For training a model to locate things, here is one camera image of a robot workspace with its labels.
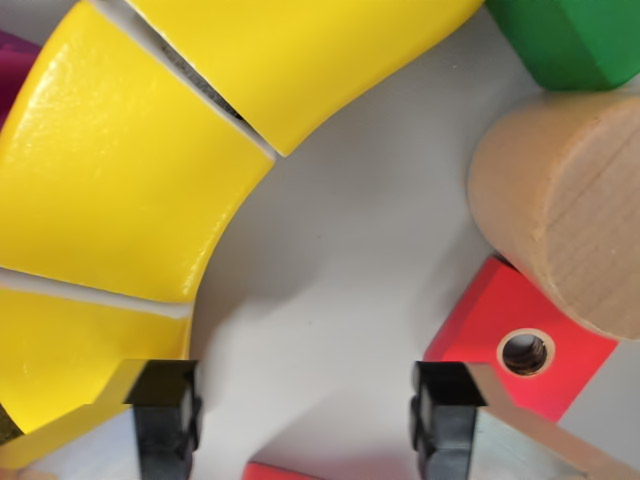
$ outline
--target curved yellow block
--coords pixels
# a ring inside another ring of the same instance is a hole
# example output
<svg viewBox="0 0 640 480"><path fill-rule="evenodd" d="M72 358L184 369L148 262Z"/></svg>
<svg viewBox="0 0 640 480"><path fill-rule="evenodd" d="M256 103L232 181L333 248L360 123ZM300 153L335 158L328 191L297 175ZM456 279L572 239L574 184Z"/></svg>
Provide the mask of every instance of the curved yellow block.
<svg viewBox="0 0 640 480"><path fill-rule="evenodd" d="M127 0L273 147L440 42L482 0Z"/></svg>
<svg viewBox="0 0 640 480"><path fill-rule="evenodd" d="M272 163L81 2L0 135L0 265L191 301L227 222Z"/></svg>
<svg viewBox="0 0 640 480"><path fill-rule="evenodd" d="M0 402L28 433L93 403L124 359L184 359L191 319L0 290Z"/></svg>

